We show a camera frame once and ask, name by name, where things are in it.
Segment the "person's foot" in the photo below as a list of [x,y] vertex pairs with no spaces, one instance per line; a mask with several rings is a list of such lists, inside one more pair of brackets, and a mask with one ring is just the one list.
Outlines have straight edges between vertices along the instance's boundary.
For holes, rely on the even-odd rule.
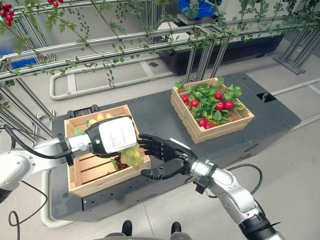
[[181,233],[181,225],[179,222],[175,221],[171,227],[171,234],[180,232]]
[[126,220],[122,225],[122,231],[127,237],[132,236],[132,223],[129,220]]

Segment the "black platform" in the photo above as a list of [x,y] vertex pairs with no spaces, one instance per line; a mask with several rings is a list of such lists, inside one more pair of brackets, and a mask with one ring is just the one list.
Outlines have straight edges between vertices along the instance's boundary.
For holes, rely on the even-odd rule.
[[[242,88],[239,98],[255,115],[241,131],[230,133],[199,144],[194,144],[170,103],[171,90],[138,97],[110,105],[100,110],[127,104],[140,133],[174,138],[189,146],[201,160],[210,159],[224,168],[234,162],[253,156],[298,125],[301,120],[277,99],[262,102],[257,96],[266,92],[244,73],[225,76],[226,85]],[[64,133],[67,115],[58,116],[52,122],[52,136]],[[151,158],[152,167],[161,161]],[[184,184],[187,176],[154,181],[143,176],[106,188],[84,198],[68,192],[67,167],[53,169],[50,173],[51,213],[53,218],[70,221],[92,222],[108,217],[145,199],[165,193]]]

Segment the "black connector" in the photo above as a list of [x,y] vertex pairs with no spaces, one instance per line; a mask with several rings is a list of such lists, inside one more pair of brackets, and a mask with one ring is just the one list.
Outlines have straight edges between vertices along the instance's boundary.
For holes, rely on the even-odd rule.
[[259,213],[238,225],[248,240],[265,240],[277,231],[263,213]]

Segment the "black cable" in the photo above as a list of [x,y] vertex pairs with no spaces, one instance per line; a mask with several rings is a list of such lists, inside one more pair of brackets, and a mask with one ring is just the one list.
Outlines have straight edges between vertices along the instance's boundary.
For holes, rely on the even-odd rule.
[[11,149],[15,149],[16,148],[16,140],[11,137]]
[[40,136],[40,135],[35,134],[35,133],[33,133],[33,132],[29,132],[29,131],[26,131],[26,130],[23,130],[23,129],[19,129],[19,128],[14,128],[14,127],[11,127],[11,129],[12,129],[12,130],[16,130],[16,131],[18,131],[18,132],[24,132],[24,133],[27,133],[27,134],[36,136],[36,137],[41,138],[41,139],[43,139],[43,140],[45,140],[45,141],[47,140],[47,139],[45,139],[43,136]]
[[[37,212],[39,212],[39,211],[45,206],[45,204],[46,204],[47,201],[48,201],[48,196],[47,196],[45,193],[43,193],[42,191],[40,191],[38,188],[32,186],[31,184],[29,184],[29,183],[27,183],[27,182],[25,182],[25,181],[21,181],[21,182],[23,182],[24,184],[26,184],[26,185],[29,186],[30,188],[33,188],[33,189],[36,190],[37,192],[41,193],[41,194],[45,197],[45,201],[44,201],[44,203],[43,203],[34,213],[32,213],[30,216],[28,216],[27,218],[25,218],[25,219],[22,220],[22,221],[19,221],[19,216],[18,216],[18,214],[17,214],[16,211],[11,211],[11,212],[9,213],[8,222],[9,222],[9,225],[10,225],[11,227],[16,227],[16,230],[17,230],[17,240],[20,240],[20,224],[22,224],[22,223],[24,223],[25,221],[27,221],[27,220],[29,220],[30,218],[32,218]],[[15,222],[16,222],[15,224],[13,224],[13,223],[11,222],[12,214],[14,215],[14,218],[15,218]]]
[[29,153],[31,153],[33,155],[36,155],[36,156],[38,156],[40,158],[43,158],[43,159],[59,159],[59,158],[63,158],[63,157],[66,157],[66,156],[69,156],[69,155],[72,154],[72,151],[70,151],[70,150],[62,152],[62,153],[59,153],[59,154],[54,155],[54,156],[49,156],[49,155],[45,155],[45,154],[39,153],[39,152],[33,150],[28,145],[26,145],[20,138],[18,138],[18,136],[15,135],[15,133],[12,131],[11,127],[9,127],[8,124],[4,124],[3,127],[4,127],[4,130],[6,130],[6,132],[10,135],[10,137],[12,137],[21,147],[23,147]]
[[252,167],[252,168],[256,169],[259,172],[259,182],[255,186],[255,188],[250,192],[251,195],[253,195],[256,191],[258,191],[258,189],[260,188],[260,186],[262,184],[262,179],[263,179],[262,171],[256,165],[253,165],[253,164],[250,164],[250,163],[245,163],[245,164],[240,164],[240,165],[237,165],[237,166],[230,167],[230,168],[227,169],[227,171],[232,171],[234,169],[238,169],[238,168],[242,168],[242,167]]
[[[242,168],[242,167],[252,167],[254,169],[256,169],[258,172],[259,172],[259,182],[258,184],[255,186],[255,188],[250,192],[251,195],[253,195],[261,186],[262,184],[262,179],[263,179],[263,174],[262,174],[262,171],[260,168],[258,168],[256,165],[253,165],[253,164],[250,164],[250,163],[245,163],[245,164],[240,164],[240,165],[237,165],[237,166],[233,166],[233,167],[230,167],[228,169],[226,169],[227,171],[232,171],[234,169],[238,169],[238,168]],[[187,180],[184,181],[184,183],[187,183],[191,178],[189,177]],[[211,199],[216,199],[217,196],[213,196],[213,195],[209,195],[208,192],[205,190],[205,193],[206,195],[211,198]]]

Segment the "red berry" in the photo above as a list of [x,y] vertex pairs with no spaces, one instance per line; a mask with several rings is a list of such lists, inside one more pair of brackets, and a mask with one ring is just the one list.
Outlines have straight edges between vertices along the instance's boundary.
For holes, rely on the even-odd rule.
[[13,19],[14,19],[14,17],[11,16],[11,15],[9,15],[9,14],[7,14],[7,15],[6,15],[6,19],[7,19],[8,21],[12,22]]
[[199,102],[194,99],[194,100],[191,101],[191,106],[196,108],[196,107],[199,106]]
[[233,101],[225,101],[224,103],[224,109],[230,110],[234,107],[234,102]]
[[201,118],[200,121],[198,121],[199,127],[204,127],[205,125],[207,125],[207,123],[208,120],[205,117]]
[[4,21],[5,21],[5,24],[6,24],[8,27],[11,27],[11,25],[12,25],[11,21],[9,21],[9,20],[7,20],[7,19],[5,19]]
[[5,2],[5,3],[2,3],[2,7],[3,7],[4,9],[9,10],[10,8],[12,8],[12,5],[11,5],[10,3]]
[[3,17],[3,18],[5,18],[6,15],[7,15],[6,10],[1,9],[1,10],[0,10],[0,16]]
[[220,93],[220,92],[216,92],[215,94],[214,94],[214,98],[215,99],[217,99],[217,100],[221,100],[222,99],[222,94]]
[[205,126],[204,126],[204,129],[210,129],[210,128],[213,128],[214,125],[212,125],[211,123],[207,123]]
[[189,97],[188,97],[187,94],[182,95],[182,96],[181,96],[181,99],[182,99],[182,101],[183,101],[184,103],[188,103],[188,102],[189,102]]
[[58,2],[57,2],[56,0],[53,0],[53,6],[54,6],[55,8],[58,7]]
[[15,15],[14,11],[12,11],[11,9],[8,11],[7,14],[9,14],[9,15],[11,15],[11,16]]
[[225,104],[222,101],[218,101],[214,109],[220,111],[220,110],[223,110],[224,107],[225,107]]

